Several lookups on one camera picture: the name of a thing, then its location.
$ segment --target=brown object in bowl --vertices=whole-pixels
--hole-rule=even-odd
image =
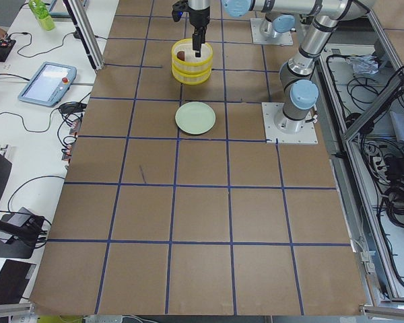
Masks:
[[[177,52],[176,57],[180,60],[185,62],[186,60],[186,55],[185,52],[183,50],[180,50],[179,52]]]

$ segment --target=yellow-green bottle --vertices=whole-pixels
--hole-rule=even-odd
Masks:
[[[42,0],[29,0],[28,6],[43,29],[52,30],[55,28],[54,20]]]

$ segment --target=pale green plate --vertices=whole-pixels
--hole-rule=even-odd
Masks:
[[[200,135],[215,124],[215,112],[208,104],[189,102],[176,111],[175,122],[185,133]]]

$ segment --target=light blue tablet device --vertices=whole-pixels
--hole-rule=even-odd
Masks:
[[[41,106],[54,106],[65,95],[75,77],[76,67],[45,62],[19,94],[18,99]]]

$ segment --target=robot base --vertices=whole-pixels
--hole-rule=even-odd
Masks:
[[[283,33],[277,38],[267,38],[261,34],[260,27],[265,18],[251,18],[251,34],[253,37],[253,44],[261,45],[278,45],[278,46],[292,46],[294,41],[290,32]]]
[[[316,145],[318,143],[314,124],[304,123],[304,127],[299,133],[293,135],[280,131],[274,123],[274,116],[283,108],[284,103],[263,102],[263,123],[265,124],[265,136],[267,143],[289,143],[298,145]]]

